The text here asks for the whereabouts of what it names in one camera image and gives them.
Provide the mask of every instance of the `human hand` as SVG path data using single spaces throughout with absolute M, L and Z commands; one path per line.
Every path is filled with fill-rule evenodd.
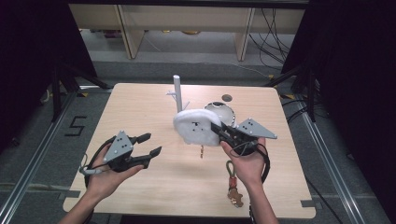
M 103 163 L 103 158 L 105 157 L 110 146 L 111 143 L 106 145 L 100 151 L 92 167 L 100 166 Z M 107 165 L 100 166 L 96 169 L 102 169 L 103 172 L 98 175 L 90 176 L 90 184 L 87 187 L 86 195 L 92 197 L 97 202 L 100 202 L 104 198 L 110 196 L 124 180 L 137 174 L 137 172 L 143 168 L 143 165 L 137 165 L 124 172 L 117 173 L 110 170 Z
M 258 142 L 262 145 L 257 146 L 258 150 L 266 153 L 263 148 L 263 146 L 265 146 L 265 138 L 259 138 Z M 254 185 L 262 185 L 262 170 L 265 163 L 259 152 L 254 151 L 246 156 L 235 157 L 235 153 L 228 143 L 222 141 L 220 142 L 220 145 L 233 162 L 236 175 L 247 188 Z

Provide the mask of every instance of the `tabletop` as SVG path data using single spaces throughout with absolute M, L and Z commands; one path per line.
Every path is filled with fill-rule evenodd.
M 167 95 L 173 85 L 117 84 L 111 93 L 92 140 L 87 148 L 93 153 L 107 139 L 124 130 L 129 136 L 151 133 L 151 138 L 134 146 L 132 156 L 148 154 L 162 146 L 161 154 L 152 159 L 149 168 L 127 179 L 110 197 L 95 208 L 99 213 L 135 215 L 248 217 L 248 193 L 238 182 L 245 205 L 234 207 L 227 197 L 228 157 L 221 147 L 187 145 L 177 134 L 173 118 L 177 113 L 174 98 Z M 311 201 L 304 173 L 290 134 L 289 126 L 273 88 L 236 86 L 181 85 L 185 109 L 204 108 L 211 102 L 223 102 L 235 113 L 236 122 L 253 118 L 277 135 L 267 140 L 271 160 L 270 173 L 263 184 L 277 217 L 312 218 L 314 207 L 303 207 Z M 70 190 L 85 191 L 84 177 L 77 172 Z M 66 198 L 69 211 L 78 198 Z

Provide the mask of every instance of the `black strap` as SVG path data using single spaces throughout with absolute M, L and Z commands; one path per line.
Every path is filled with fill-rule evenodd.
M 87 165 L 87 169 L 92 169 L 93 163 L 95 162 L 96 158 L 98 157 L 99 153 L 103 150 L 103 148 L 105 148 L 105 146 L 107 146 L 109 143 L 113 143 L 114 139 L 116 139 L 116 136 L 113 136 L 112 138 L 108 139 L 107 141 L 105 141 L 100 147 L 99 149 L 95 152 L 95 154 L 93 155 L 90 163 L 88 163 Z M 90 183 L 90 176 L 89 175 L 85 175 L 84 176 L 84 181 L 85 181 L 85 188 L 88 187 L 88 184 Z
M 265 179 L 268 176 L 268 173 L 270 173 L 271 164 L 270 164 L 270 158 L 268 157 L 267 148 L 263 144 L 260 144 L 260 143 L 258 143 L 258 146 L 261 146 L 265 149 L 265 153 L 264 153 L 261 150 L 259 150 L 258 148 L 256 148 L 256 151 L 259 152 L 260 155 L 262 155 L 262 158 L 265 161 L 265 168 L 264 168 L 264 171 L 262 172 L 262 183 L 264 183 Z M 256 224 L 256 219 L 254 217 L 253 210 L 251 210 L 251 205 L 248 207 L 248 213 L 250 215 L 251 223 Z

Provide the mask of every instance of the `white rod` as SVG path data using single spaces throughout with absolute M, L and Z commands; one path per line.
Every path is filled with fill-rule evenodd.
M 182 111 L 182 103 L 181 103 L 181 89 L 180 89 L 180 77 L 178 75 L 174 75 L 174 84 L 175 84 L 175 94 L 176 94 L 176 106 L 177 113 Z

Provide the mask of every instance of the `aluminum rail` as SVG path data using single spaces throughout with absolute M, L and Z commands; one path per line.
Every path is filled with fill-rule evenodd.
M 35 176 L 35 173 L 37 172 L 38 167 L 40 166 L 45 155 L 47 154 L 50 144 L 52 143 L 52 140 L 53 140 L 55 134 L 59 130 L 60 124 L 62 124 L 62 121 L 64 119 L 64 115 L 67 111 L 67 108 L 71 105 L 71 103 L 76 98 L 76 96 L 77 96 L 77 94 L 75 92 L 69 93 L 66 96 L 64 103 L 63 103 L 64 110 L 61 112 L 61 114 L 58 116 L 58 118 L 55 121 L 53 121 L 51 123 L 51 125 L 49 126 L 49 129 L 47 130 L 46 134 L 44 135 L 44 138 L 41 140 L 40 145 L 35 150 L 35 154 L 33 155 L 32 159 L 30 159 L 22 176 L 20 177 L 19 181 L 15 185 L 14 189 L 8 195 L 6 202 L 1 206 L 1 211 L 0 211 L 1 224 L 8 224 L 9 221 L 14 216 L 19 204 L 21 203 L 21 200 L 22 200 L 26 190 L 29 187 L 31 180 Z
M 301 95 L 296 95 L 296 99 L 303 100 L 303 97 Z M 300 107 L 300 109 L 302 109 L 305 107 L 305 103 L 300 102 L 298 106 Z M 351 223 L 366 223 L 361 214 L 361 210 L 356 203 L 356 200 L 354 199 L 351 191 L 349 190 L 346 181 L 342 177 L 337 165 L 335 164 L 334 159 L 332 158 L 332 154 L 327 148 L 326 143 L 324 142 L 320 131 L 318 130 L 317 124 L 311 121 L 311 118 L 309 118 L 307 113 L 303 113 L 303 118 L 309 132 L 311 133 L 312 138 L 315 141 L 320 157 L 323 159 L 324 165 L 329 172 L 330 178 L 332 179 L 334 187 L 337 190 L 338 195 L 340 196 L 341 202 L 346 209 Z

